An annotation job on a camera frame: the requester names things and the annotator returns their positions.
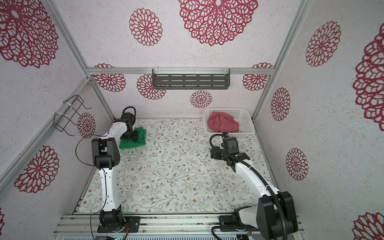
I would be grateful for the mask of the green tank top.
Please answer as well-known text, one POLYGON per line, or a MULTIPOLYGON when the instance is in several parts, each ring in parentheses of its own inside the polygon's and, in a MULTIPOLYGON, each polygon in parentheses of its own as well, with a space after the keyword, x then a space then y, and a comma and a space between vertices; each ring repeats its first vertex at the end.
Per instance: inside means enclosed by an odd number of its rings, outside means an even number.
POLYGON ((142 147, 146 144, 147 130, 143 127, 135 128, 135 133, 137 133, 137 139, 124 140, 121 139, 119 148, 120 149, 132 149, 142 147))

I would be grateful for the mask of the pink tank top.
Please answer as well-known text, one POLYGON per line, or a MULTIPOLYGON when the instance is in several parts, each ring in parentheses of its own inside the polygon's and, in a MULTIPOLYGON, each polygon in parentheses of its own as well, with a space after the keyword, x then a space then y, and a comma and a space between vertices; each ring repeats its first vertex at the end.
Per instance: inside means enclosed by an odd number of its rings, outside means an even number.
POLYGON ((240 130, 240 124, 234 117, 222 112, 213 112, 209 116, 207 124, 208 128, 214 132, 232 133, 240 130))

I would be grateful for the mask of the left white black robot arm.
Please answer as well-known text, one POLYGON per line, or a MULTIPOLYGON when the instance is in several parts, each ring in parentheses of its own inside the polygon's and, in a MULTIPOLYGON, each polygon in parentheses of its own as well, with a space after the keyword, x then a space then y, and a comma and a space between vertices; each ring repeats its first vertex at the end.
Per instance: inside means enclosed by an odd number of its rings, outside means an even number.
POLYGON ((122 207, 117 191, 117 166, 121 161, 117 142, 123 138, 137 136, 135 120, 120 118, 104 135, 92 140, 93 164, 98 169, 103 192, 103 207, 99 219, 103 227, 125 225, 122 207))

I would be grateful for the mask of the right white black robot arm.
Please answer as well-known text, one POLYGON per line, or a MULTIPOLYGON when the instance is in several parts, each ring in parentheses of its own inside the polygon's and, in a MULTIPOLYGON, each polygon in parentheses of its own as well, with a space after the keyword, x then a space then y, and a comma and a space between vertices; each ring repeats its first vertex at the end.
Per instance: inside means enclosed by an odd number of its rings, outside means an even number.
POLYGON ((287 240, 289 234, 298 231, 292 195, 272 186, 255 169, 247 154, 229 154, 213 147, 211 158, 225 161, 258 197, 257 208, 241 207, 235 209, 230 217, 219 217, 221 230, 256 230, 265 240, 287 240))

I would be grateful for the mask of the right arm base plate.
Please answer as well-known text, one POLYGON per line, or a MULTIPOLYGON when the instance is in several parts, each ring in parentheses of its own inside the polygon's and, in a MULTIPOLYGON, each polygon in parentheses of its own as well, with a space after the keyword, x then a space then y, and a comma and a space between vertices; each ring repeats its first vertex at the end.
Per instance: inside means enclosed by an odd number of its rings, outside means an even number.
POLYGON ((258 228, 255 228, 251 225, 243 224, 240 221, 240 218, 236 215, 221 215, 219 216, 219 226, 222 232, 252 232, 258 231, 258 228))

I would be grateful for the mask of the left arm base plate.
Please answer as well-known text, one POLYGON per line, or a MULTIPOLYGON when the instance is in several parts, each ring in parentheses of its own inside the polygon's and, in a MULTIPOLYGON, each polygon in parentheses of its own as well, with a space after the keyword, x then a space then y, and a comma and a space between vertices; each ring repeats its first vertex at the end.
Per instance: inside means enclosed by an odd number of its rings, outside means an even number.
POLYGON ((99 224, 97 233, 137 233, 140 226, 141 217, 124 217, 125 221, 122 225, 115 224, 99 224))

